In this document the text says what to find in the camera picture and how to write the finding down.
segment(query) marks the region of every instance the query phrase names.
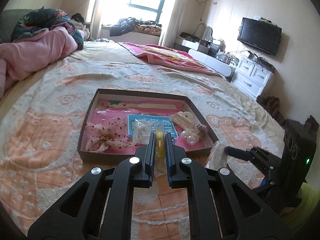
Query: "plastic bag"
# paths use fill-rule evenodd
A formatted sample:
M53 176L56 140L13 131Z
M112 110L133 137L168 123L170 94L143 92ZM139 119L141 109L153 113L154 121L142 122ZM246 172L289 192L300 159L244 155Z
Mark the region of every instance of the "plastic bag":
M85 149L90 152L104 152L109 147L128 147L135 143L128 142L125 120L114 117L106 124L87 123L88 140Z
M220 168L226 168L228 155L224 153L225 144L216 141L210 151L210 155L205 164L206 168L217 171Z
M148 144L150 140L152 123L145 120L135 120L132 142L137 144Z

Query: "cabinet top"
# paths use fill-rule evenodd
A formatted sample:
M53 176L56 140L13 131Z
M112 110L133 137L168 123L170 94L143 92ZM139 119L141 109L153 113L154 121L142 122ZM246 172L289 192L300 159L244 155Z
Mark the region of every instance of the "cabinet top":
M266 70L267 72L269 72L270 74L273 75L273 72L272 72L270 69L268 69L268 68L266 68L265 66L259 64L258 62L253 61L252 59L249 59L249 58L246 57L246 56L242 56L242 57L241 57L241 60L239 61L239 64L241 63L241 61L244 61L244 60L245 60L245 61L248 61L248 62L250 62L250 63L252 63L252 64L254 64L254 65L256 65L257 67L260 67L260 68Z

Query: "white dresser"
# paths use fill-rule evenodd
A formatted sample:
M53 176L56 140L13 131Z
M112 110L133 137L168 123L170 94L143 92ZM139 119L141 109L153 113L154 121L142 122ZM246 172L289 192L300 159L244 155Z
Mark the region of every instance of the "white dresser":
M256 100L259 95L265 95L273 84L274 74L258 63L242 57L232 77L235 85L249 97Z

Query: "brown cloth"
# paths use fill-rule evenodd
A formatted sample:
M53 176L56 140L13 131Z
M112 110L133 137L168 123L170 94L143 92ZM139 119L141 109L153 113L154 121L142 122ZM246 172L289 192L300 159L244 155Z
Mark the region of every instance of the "brown cloth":
M272 96L258 96L257 103L261 105L281 127L284 128L284 116L280 113L280 100Z

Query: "curtain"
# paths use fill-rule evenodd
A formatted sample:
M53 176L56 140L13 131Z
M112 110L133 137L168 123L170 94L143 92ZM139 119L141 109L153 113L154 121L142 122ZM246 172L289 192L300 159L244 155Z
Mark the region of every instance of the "curtain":
M159 46L173 48L188 0L165 0L160 17L162 32Z
M101 12L103 3L100 0L90 0L86 21L90 23L90 39L97 40L101 31Z

